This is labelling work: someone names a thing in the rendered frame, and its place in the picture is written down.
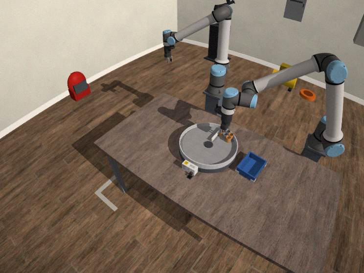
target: white wall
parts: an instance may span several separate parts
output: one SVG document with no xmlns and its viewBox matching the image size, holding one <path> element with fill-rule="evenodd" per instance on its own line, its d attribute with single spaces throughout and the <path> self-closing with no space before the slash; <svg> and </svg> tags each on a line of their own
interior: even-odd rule
<svg viewBox="0 0 364 273">
<path fill-rule="evenodd" d="M 207 16 L 225 0 L 178 0 L 178 30 Z M 335 54 L 348 69 L 345 92 L 364 99 L 364 47 L 353 39 L 364 1 L 307 1 L 302 22 L 283 18 L 285 0 L 235 0 L 229 49 L 280 66 L 294 65 L 317 53 Z M 205 28 L 188 39 L 208 43 Z M 325 82 L 324 72 L 308 77 Z"/>
<path fill-rule="evenodd" d="M 162 43 L 177 0 L 2 1 L 0 131 L 66 91 Z"/>
</svg>

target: blue container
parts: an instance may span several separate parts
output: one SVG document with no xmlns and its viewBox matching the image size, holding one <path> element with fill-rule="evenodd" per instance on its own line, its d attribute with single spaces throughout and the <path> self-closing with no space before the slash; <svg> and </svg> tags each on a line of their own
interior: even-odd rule
<svg viewBox="0 0 364 273">
<path fill-rule="evenodd" d="M 266 164 L 266 160 L 249 152 L 236 167 L 236 172 L 254 182 Z"/>
</svg>

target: wooden table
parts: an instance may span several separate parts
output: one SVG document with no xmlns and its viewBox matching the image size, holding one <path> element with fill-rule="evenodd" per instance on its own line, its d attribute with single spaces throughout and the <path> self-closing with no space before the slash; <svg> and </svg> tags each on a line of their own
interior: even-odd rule
<svg viewBox="0 0 364 273">
<path fill-rule="evenodd" d="M 285 270 L 321 272 L 341 176 L 232 123 L 239 151 L 252 151 L 268 161 L 256 182 L 229 168 L 199 172 L 188 179 L 181 168 L 179 137 L 187 127 L 203 122 L 220 124 L 221 120 L 162 94 L 95 144 L 108 155 L 124 190 L 116 162 L 198 219 Z"/>
</svg>

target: white baseboard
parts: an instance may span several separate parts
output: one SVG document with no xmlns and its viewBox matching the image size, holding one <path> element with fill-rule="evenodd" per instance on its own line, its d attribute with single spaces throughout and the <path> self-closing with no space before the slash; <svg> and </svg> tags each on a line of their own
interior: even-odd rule
<svg viewBox="0 0 364 273">
<path fill-rule="evenodd" d="M 106 75 L 107 73 L 114 71 L 115 69 L 137 59 L 140 58 L 141 56 L 144 56 L 150 52 L 153 52 L 154 50 L 157 50 L 159 48 L 163 47 L 163 44 L 159 44 L 156 45 L 150 49 L 147 49 L 137 55 L 134 55 L 112 67 L 109 67 L 107 69 L 105 69 L 104 71 L 101 71 L 100 73 L 86 79 L 86 81 L 88 83 L 93 82 L 94 80 Z M 4 136 L 6 136 L 8 133 L 10 133 L 11 131 L 13 131 L 14 129 L 18 128 L 19 126 L 21 126 L 23 123 L 26 123 L 28 120 L 30 120 L 31 118 L 35 117 L 36 115 L 38 115 L 39 113 L 43 112 L 45 109 L 47 109 L 48 107 L 52 106 L 53 104 L 59 102 L 61 99 L 65 98 L 69 96 L 69 91 L 64 91 L 63 93 L 59 94 L 58 96 L 56 96 L 55 98 L 51 99 L 50 101 L 44 103 L 42 106 L 38 107 L 37 109 L 35 109 L 34 111 L 30 112 L 29 114 L 23 116 L 21 119 L 19 119 L 18 121 L 14 122 L 13 124 L 11 124 L 10 126 L 6 127 L 4 130 L 2 130 L 0 132 L 0 139 L 3 138 Z"/>
<path fill-rule="evenodd" d="M 208 48 L 208 44 L 205 44 L 205 43 L 201 43 L 201 42 L 196 42 L 196 41 L 193 41 L 193 40 L 189 40 L 189 39 L 184 39 L 183 42 L 185 43 L 188 43 L 188 44 L 192 44 L 192 45 L 196 45 L 196 46 L 203 46 L 203 47 L 206 47 Z M 159 45 L 156 45 L 150 49 L 147 49 L 139 54 L 136 54 L 112 67 L 109 67 L 107 69 L 105 69 L 104 71 L 101 71 L 100 73 L 86 79 L 86 81 L 88 83 L 91 83 L 93 82 L 94 80 L 106 75 L 107 73 L 111 72 L 111 71 L 114 71 L 115 69 L 137 59 L 137 58 L 140 58 L 141 56 L 144 56 L 150 52 L 153 52 L 154 50 L 157 50 L 159 48 L 162 48 L 163 47 L 163 44 L 159 44 Z M 255 62 L 255 63 L 258 63 L 258 64 L 261 64 L 261 65 L 264 65 L 264 66 L 267 66 L 267 67 L 270 67 L 270 68 L 273 68 L 273 69 L 276 69 L 276 70 L 279 70 L 279 66 L 278 65 L 274 65 L 274 64 L 271 64 L 271 63 L 268 63 L 268 62 L 265 62 L 263 60 L 260 60 L 260 59 L 257 59 L 257 58 L 254 58 L 254 57 L 251 57 L 251 56 L 248 56 L 248 55 L 245 55 L 245 54 L 242 54 L 242 53 L 239 53 L 239 52 L 235 52 L 235 51 L 232 51 L 232 50 L 229 50 L 229 54 L 233 55 L 233 56 L 237 56 L 237 57 L 240 57 L 240 58 L 243 58 L 243 59 L 246 59 L 246 60 L 249 60 L 249 61 L 252 61 L 252 62 Z M 304 80 L 304 81 L 307 81 L 309 83 L 312 83 L 314 85 L 317 85 L 317 86 L 320 86 L 322 88 L 326 88 L 326 85 L 325 83 L 323 82 L 320 82 L 320 81 L 317 81 L 317 80 L 314 80 L 312 78 L 309 78 L 307 76 L 302 76 L 300 77 L 300 79 Z M 4 130 L 2 130 L 0 132 L 0 138 L 3 138 L 4 136 L 6 136 L 8 133 L 10 133 L 11 131 L 13 131 L 14 129 L 18 128 L 19 126 L 21 126 L 23 123 L 27 122 L 28 120 L 30 120 L 31 118 L 35 117 L 36 115 L 38 115 L 39 113 L 41 113 L 42 111 L 44 111 L 45 109 L 47 109 L 48 107 L 52 106 L 53 104 L 59 102 L 61 99 L 65 98 L 69 96 L 69 92 L 68 90 L 61 93 L 60 95 L 56 96 L 55 98 L 51 99 L 50 101 L 44 103 L 42 106 L 38 107 L 37 109 L 35 109 L 34 111 L 30 112 L 29 114 L 25 115 L 24 117 L 22 117 L 21 119 L 19 119 L 18 121 L 14 122 L 13 124 L 11 124 L 10 126 L 6 127 Z M 364 105 L 364 100 L 356 97 L 356 96 L 353 96 L 351 94 L 348 94 L 346 92 L 344 92 L 344 97 L 352 100 L 352 101 L 355 101 L 359 104 L 362 104 Z"/>
<path fill-rule="evenodd" d="M 203 46 L 203 47 L 208 48 L 208 44 L 201 43 L 201 42 L 197 42 L 197 41 L 193 41 L 193 40 L 189 40 L 189 39 L 184 39 L 183 42 L 189 43 L 189 44 L 192 44 L 192 45 L 196 45 L 196 46 Z M 258 63 L 260 65 L 267 66 L 269 68 L 273 68 L 273 69 L 279 70 L 279 66 L 278 65 L 271 64 L 271 63 L 268 63 L 266 61 L 263 61 L 263 60 L 260 60 L 260 59 L 257 59 L 257 58 L 254 58 L 254 57 L 251 57 L 251 56 L 248 56 L 248 55 L 239 53 L 239 52 L 235 52 L 235 51 L 232 51 L 232 50 L 229 50 L 228 53 L 230 55 L 233 55 L 233 56 L 236 56 L 236 57 L 240 57 L 240 58 L 246 59 L 248 61 L 252 61 L 252 62 Z M 325 83 L 320 82 L 318 80 L 314 80 L 314 79 L 312 79 L 310 77 L 302 76 L 302 77 L 300 77 L 300 79 L 301 80 L 304 80 L 306 82 L 312 83 L 314 85 L 317 85 L 319 87 L 326 88 L 326 84 Z M 364 100 L 362 100 L 361 98 L 358 98 L 356 96 L 353 96 L 353 95 L 351 95 L 349 93 L 344 92 L 344 97 L 345 98 L 348 98 L 348 99 L 350 99 L 352 101 L 355 101 L 355 102 L 357 102 L 359 104 L 364 105 Z"/>
</svg>

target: round tray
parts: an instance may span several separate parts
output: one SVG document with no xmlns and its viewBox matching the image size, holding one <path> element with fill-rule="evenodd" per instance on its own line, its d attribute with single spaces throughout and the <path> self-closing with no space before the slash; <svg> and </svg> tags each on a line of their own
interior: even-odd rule
<svg viewBox="0 0 364 273">
<path fill-rule="evenodd" d="M 198 166 L 200 172 L 220 172 L 228 168 L 238 152 L 235 136 L 230 143 L 225 137 L 217 136 L 214 141 L 208 139 L 220 129 L 215 123 L 199 123 L 188 127 L 180 137 L 180 155 Z"/>
</svg>

